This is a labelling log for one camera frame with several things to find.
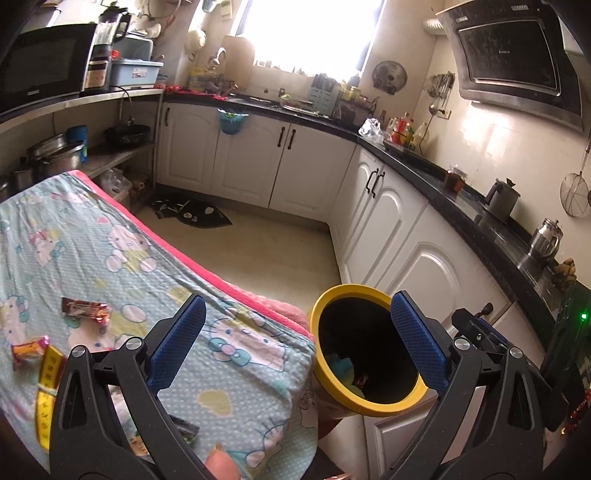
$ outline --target blue basket hanging on cabinet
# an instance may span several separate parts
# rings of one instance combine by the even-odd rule
[[[220,130],[226,135],[236,135],[248,116],[248,113],[226,112],[220,108],[217,109],[217,114],[220,118]]]

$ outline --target black frying pan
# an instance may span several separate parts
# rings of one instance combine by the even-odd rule
[[[150,140],[148,125],[118,125],[105,130],[107,142],[115,147],[137,147]]]

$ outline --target blue container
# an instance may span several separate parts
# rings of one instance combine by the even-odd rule
[[[88,160],[88,125],[78,125],[66,130],[66,139],[69,144],[84,142],[84,148],[80,150],[80,161],[85,163]]]
[[[158,72],[163,66],[164,63],[161,61],[131,59],[113,60],[109,85],[112,87],[153,85],[156,83]]]
[[[248,113],[232,113],[217,109],[220,118],[220,130],[226,135],[236,135],[242,128]]]

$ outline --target electrical outlet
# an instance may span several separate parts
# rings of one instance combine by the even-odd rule
[[[444,120],[449,120],[452,115],[451,110],[439,110],[437,111],[437,118],[443,118]]]

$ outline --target bed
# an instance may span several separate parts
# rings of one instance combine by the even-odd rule
[[[10,346],[47,335],[66,355],[80,344],[118,348],[192,292],[205,299],[206,325],[162,404],[199,426],[201,460],[221,442],[245,479],[302,476],[317,446],[303,322],[196,264],[79,171],[0,204],[0,407],[40,464],[48,469],[34,423],[39,364],[15,367]],[[107,303],[110,324],[63,316],[62,297]]]

